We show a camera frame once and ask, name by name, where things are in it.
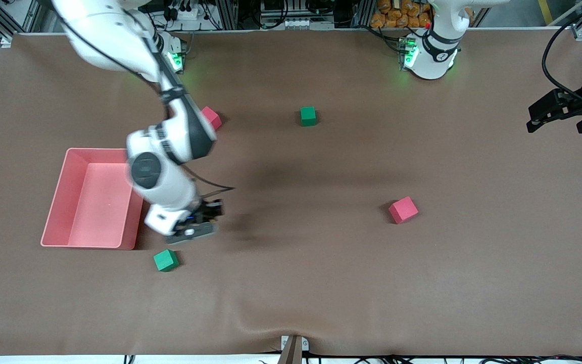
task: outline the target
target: metal bracket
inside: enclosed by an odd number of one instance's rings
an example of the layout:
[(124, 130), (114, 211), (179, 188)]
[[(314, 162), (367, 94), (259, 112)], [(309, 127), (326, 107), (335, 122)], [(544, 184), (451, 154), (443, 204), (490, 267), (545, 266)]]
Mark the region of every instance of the metal bracket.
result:
[(2, 45), (2, 48), (10, 48), (10, 40), (9, 39), (2, 38), (2, 41), (0, 41), (0, 44)]
[(572, 35), (577, 41), (582, 41), (582, 31), (576, 27), (576, 24), (572, 24)]
[[(309, 351), (309, 340), (305, 339), (304, 337), (300, 336), (302, 341), (302, 351)], [(280, 350), (284, 350), (286, 346), (286, 342), (289, 340), (289, 336), (282, 336), (282, 345), (280, 345)]]
[(309, 340), (301, 336), (282, 336), (282, 355), (277, 364), (302, 364), (302, 352), (307, 348)]

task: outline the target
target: pink box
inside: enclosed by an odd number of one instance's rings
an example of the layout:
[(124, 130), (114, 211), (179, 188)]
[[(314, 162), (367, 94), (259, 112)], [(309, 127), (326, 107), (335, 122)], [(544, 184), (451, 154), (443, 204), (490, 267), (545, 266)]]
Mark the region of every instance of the pink box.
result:
[(402, 198), (390, 206), (390, 214), (392, 214), (396, 223), (402, 223), (414, 217), (418, 212), (419, 210), (416, 209), (413, 200), (409, 197)]
[(203, 110), (201, 110), (201, 113), (204, 114), (204, 117), (208, 119), (208, 121), (215, 130), (219, 129), (219, 127), (221, 126), (221, 119), (219, 118), (219, 115), (215, 113), (215, 111), (206, 106)]
[(126, 161), (124, 149), (67, 150), (42, 246), (134, 249), (143, 198), (127, 181)]

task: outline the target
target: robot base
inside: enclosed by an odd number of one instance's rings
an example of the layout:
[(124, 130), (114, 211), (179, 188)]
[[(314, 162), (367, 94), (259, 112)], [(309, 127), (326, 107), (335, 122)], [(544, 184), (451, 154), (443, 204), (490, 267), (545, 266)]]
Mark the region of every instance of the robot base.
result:
[(406, 55), (400, 55), (400, 62), (404, 69), (409, 69), (415, 76), (425, 80), (436, 80), (446, 74), (446, 71), (453, 66), (453, 61), (457, 55), (455, 51), (444, 62), (435, 62), (432, 56), (425, 51), (423, 39), (410, 34), (400, 45), (408, 51)]
[(174, 235), (166, 237), (166, 244), (172, 246), (216, 233), (215, 219), (224, 214), (223, 207), (224, 204), (221, 200), (202, 201), (201, 206), (194, 214), (176, 225), (176, 232)]

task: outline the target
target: green cube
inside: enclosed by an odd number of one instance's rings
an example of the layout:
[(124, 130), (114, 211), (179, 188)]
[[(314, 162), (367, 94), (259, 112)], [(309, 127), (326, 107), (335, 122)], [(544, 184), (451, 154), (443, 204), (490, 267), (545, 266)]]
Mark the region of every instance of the green cube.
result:
[(316, 125), (316, 109), (313, 106), (300, 108), (300, 125), (314, 126)]
[(154, 263), (157, 264), (157, 268), (159, 268), (159, 271), (161, 272), (169, 272), (178, 267), (176, 254), (170, 249), (166, 249), (159, 254), (156, 254), (154, 256)]

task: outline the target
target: black cable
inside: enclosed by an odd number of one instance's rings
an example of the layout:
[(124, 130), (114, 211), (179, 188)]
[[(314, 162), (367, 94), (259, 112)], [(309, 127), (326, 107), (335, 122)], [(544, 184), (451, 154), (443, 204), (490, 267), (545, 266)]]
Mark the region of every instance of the black cable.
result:
[(159, 21), (158, 25), (156, 24), (154, 17), (152, 16), (152, 13), (150, 13), (148, 11), (147, 7), (143, 7), (143, 8), (145, 9), (145, 13), (147, 13), (148, 17), (150, 18), (150, 21), (152, 22), (152, 27), (154, 27), (154, 29), (163, 29), (163, 30), (166, 29), (167, 26), (164, 25), (163, 23), (161, 23), (160, 21)]
[(224, 185), (216, 184), (215, 182), (211, 182), (210, 180), (207, 180), (207, 179), (201, 177), (200, 175), (196, 174), (195, 171), (190, 169), (190, 167), (186, 166), (185, 164), (181, 164), (181, 166), (183, 167), (185, 172), (189, 173), (194, 178), (201, 180), (201, 182), (205, 182), (206, 184), (220, 188), (220, 190), (212, 191), (211, 193), (204, 194), (203, 196), (201, 196), (201, 198), (208, 198), (210, 196), (215, 196), (215, 195), (220, 194), (220, 193), (226, 193), (228, 191), (233, 191), (235, 189), (235, 187), (224, 186)]
[(392, 49), (393, 51), (395, 51), (397, 53), (404, 53), (403, 51), (400, 51), (399, 49), (397, 49), (394, 45), (390, 44), (388, 39), (385, 36), (383, 36), (383, 32), (381, 31), (381, 28), (378, 29), (378, 33), (381, 34), (381, 38), (383, 39), (383, 42), (385, 42), (385, 45), (388, 46), (388, 48)]
[(271, 29), (271, 28), (278, 27), (279, 25), (284, 23), (284, 21), (286, 20), (286, 17), (289, 14), (289, 2), (288, 2), (288, 0), (280, 0), (280, 18), (277, 19), (277, 22), (270, 27), (268, 25), (263, 25), (256, 18), (256, 14), (261, 13), (259, 6), (257, 6), (259, 2), (260, 2), (260, 0), (252, 0), (251, 1), (251, 19), (253, 20), (255, 25), (257, 25), (257, 27), (259, 27), (261, 29)]
[(580, 13), (577, 16), (575, 16), (574, 18), (568, 20), (566, 23), (564, 23), (564, 25), (562, 27), (560, 27), (558, 30), (556, 30), (554, 35), (552, 35), (552, 39), (549, 40), (549, 43), (547, 43), (547, 47), (545, 47), (545, 51), (543, 52), (542, 66), (543, 66), (543, 73), (545, 74), (545, 77), (547, 77), (547, 79), (551, 83), (553, 83), (556, 87), (558, 87), (559, 89), (568, 93), (569, 95), (572, 95), (573, 97), (575, 97), (575, 99), (582, 101), (582, 96), (580, 96), (577, 93), (573, 92), (572, 90), (568, 89), (568, 87), (566, 87), (562, 83), (559, 83), (559, 81), (557, 81), (556, 78), (552, 77), (552, 75), (549, 73), (549, 70), (547, 69), (547, 55), (549, 55), (549, 50), (552, 48), (552, 44), (554, 44), (554, 41), (558, 38), (558, 35), (560, 35), (561, 32), (563, 32), (563, 30), (566, 27), (569, 27), (570, 25), (572, 25), (573, 22), (580, 20), (580, 18), (582, 18), (582, 13)]
[(495, 358), (489, 357), (480, 361), (480, 364), (487, 364), (487, 362), (498, 362), (498, 364), (538, 364), (539, 362), (547, 360), (573, 360), (581, 361), (582, 357), (572, 356), (572, 355), (553, 355), (547, 357), (539, 357), (538, 359), (529, 359), (528, 357), (505, 357), (505, 358)]
[(219, 23), (217, 23), (217, 21), (215, 21), (215, 18), (212, 16), (212, 12), (210, 12), (210, 7), (208, 6), (206, 0), (199, 0), (199, 4), (204, 9), (204, 12), (206, 12), (206, 14), (208, 15), (208, 20), (210, 20), (210, 24), (212, 24), (212, 26), (215, 27), (215, 29), (222, 30), (222, 28), (219, 27)]
[(423, 33), (423, 35), (416, 34), (416, 32), (415, 32), (415, 31), (413, 30), (413, 28), (411, 28), (411, 27), (404, 27), (404, 28), (406, 28), (407, 30), (410, 30), (410, 32), (411, 32), (412, 34), (416, 35), (416, 36), (417, 36), (417, 37), (419, 37), (419, 38), (423, 38), (423, 37), (425, 37), (425, 35), (426, 35), (426, 33)]
[(65, 19), (62, 18), (62, 16), (60, 14), (58, 14), (57, 12), (56, 12), (56, 17), (58, 18), (58, 20), (60, 20), (62, 22), (62, 24), (65, 27), (67, 27), (67, 29), (69, 29), (69, 31), (71, 31), (76, 37), (78, 37), (78, 39), (80, 39), (81, 41), (83, 41), (84, 44), (86, 44), (87, 46), (90, 46), (91, 49), (93, 49), (94, 51), (100, 53), (100, 55), (104, 56), (105, 58), (107, 58), (107, 60), (110, 60), (114, 64), (118, 65), (118, 67), (124, 69), (125, 71), (127, 71), (127, 72), (133, 74), (134, 76), (138, 77), (139, 79), (141, 79), (141, 81), (145, 82), (148, 86), (150, 86), (150, 88), (152, 90), (154, 90), (154, 92), (156, 92), (158, 95), (160, 95), (159, 89), (157, 89), (157, 87), (155, 85), (153, 85), (150, 81), (148, 81), (145, 77), (143, 77), (138, 72), (130, 69), (126, 65), (123, 65), (122, 63), (118, 62), (118, 60), (116, 60), (115, 58), (113, 58), (110, 55), (107, 55), (107, 53), (101, 51), (99, 48), (97, 48), (96, 46), (94, 46), (93, 44), (91, 44), (90, 41), (88, 41), (87, 39), (85, 39), (85, 37), (83, 37), (78, 32), (76, 32), (76, 30), (74, 28), (72, 28), (71, 25), (69, 25), (69, 23), (67, 23), (67, 21), (65, 21)]
[(384, 38), (384, 39), (388, 39), (388, 40), (392, 40), (392, 41), (399, 41), (399, 38), (395, 38), (395, 37), (388, 37), (387, 35), (383, 35), (383, 34), (381, 34), (381, 32), (376, 32), (376, 30), (374, 30), (374, 29), (372, 29), (372, 28), (368, 27), (367, 25), (362, 25), (362, 24), (359, 24), (359, 25), (356, 25), (356, 26), (354, 26), (354, 28), (363, 28), (363, 29), (367, 29), (367, 31), (368, 31), (368, 32), (370, 32), (370, 33), (372, 33), (372, 34), (376, 35), (376, 36), (377, 36), (377, 37), (379, 37), (379, 38)]

